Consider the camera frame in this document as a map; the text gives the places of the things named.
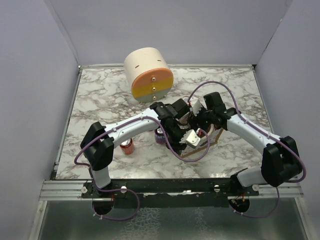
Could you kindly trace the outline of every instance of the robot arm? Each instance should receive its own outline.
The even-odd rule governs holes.
[[[231,176],[231,180],[239,188],[254,184],[270,184],[277,187],[302,172],[301,164],[291,153],[274,140],[249,126],[238,116],[234,108],[226,109],[218,92],[205,95],[204,100],[206,108],[197,98],[192,98],[189,104],[182,99],[166,105],[162,102],[155,102],[142,113],[121,122],[106,126],[101,126],[99,122],[91,125],[80,145],[81,148],[102,133],[109,132],[103,140],[96,141],[84,151],[84,155],[92,167],[92,174],[97,186],[103,188],[111,181],[108,165],[112,162],[115,147],[125,140],[159,127],[153,120],[143,117],[152,117],[160,121],[170,145],[176,152],[186,148],[187,145],[195,148],[200,142],[196,130],[198,128],[208,129],[211,124],[214,124],[216,128],[223,128],[235,133],[246,140],[262,154],[262,165],[261,167],[244,169]],[[177,120],[187,114],[189,128],[182,129]],[[141,120],[132,122],[137,118],[141,118]],[[269,135],[280,140],[298,154],[297,145],[293,138],[289,136],[281,138],[272,133]],[[188,136],[196,136],[196,141],[194,138],[190,141]]]

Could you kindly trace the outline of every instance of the gray wall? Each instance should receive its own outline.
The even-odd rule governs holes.
[[[81,65],[155,47],[171,64],[257,64],[292,0],[45,0]]]
[[[320,2],[294,0],[256,67],[274,131],[296,139],[301,183],[320,237]]]
[[[0,23],[0,238],[25,240],[78,64],[42,0],[1,1]]]

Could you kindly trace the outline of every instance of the red can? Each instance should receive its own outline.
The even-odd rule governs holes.
[[[132,138],[122,142],[120,144],[120,148],[122,152],[126,155],[132,154],[135,150],[134,142],[132,141]]]

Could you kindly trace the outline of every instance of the beige cylinder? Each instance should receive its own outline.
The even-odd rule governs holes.
[[[156,48],[133,51],[125,58],[123,66],[132,96],[139,102],[159,100],[174,83],[172,71]]]

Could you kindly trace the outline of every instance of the marble surface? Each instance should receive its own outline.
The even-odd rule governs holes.
[[[173,103],[184,98],[205,81],[225,83],[232,90],[239,109],[250,120],[270,131],[270,125],[258,86],[251,68],[171,68],[174,83],[171,91],[161,99]],[[195,96],[204,104],[203,95],[220,92],[227,108],[233,102],[226,89],[218,84],[201,87]],[[150,106],[139,103],[131,95],[123,68],[84,69],[70,117],[56,179],[88,179],[88,168],[74,164],[80,143],[90,125],[116,123],[134,116]],[[156,144],[152,131],[134,139],[135,151],[124,155],[119,147],[114,150],[109,165],[111,178],[162,179],[162,178],[218,178],[229,177],[244,168],[261,164],[262,156],[239,136],[223,131],[217,145],[197,162],[187,163],[177,159],[164,145]],[[202,152],[191,155],[199,157]],[[87,162],[84,156],[81,162]]]

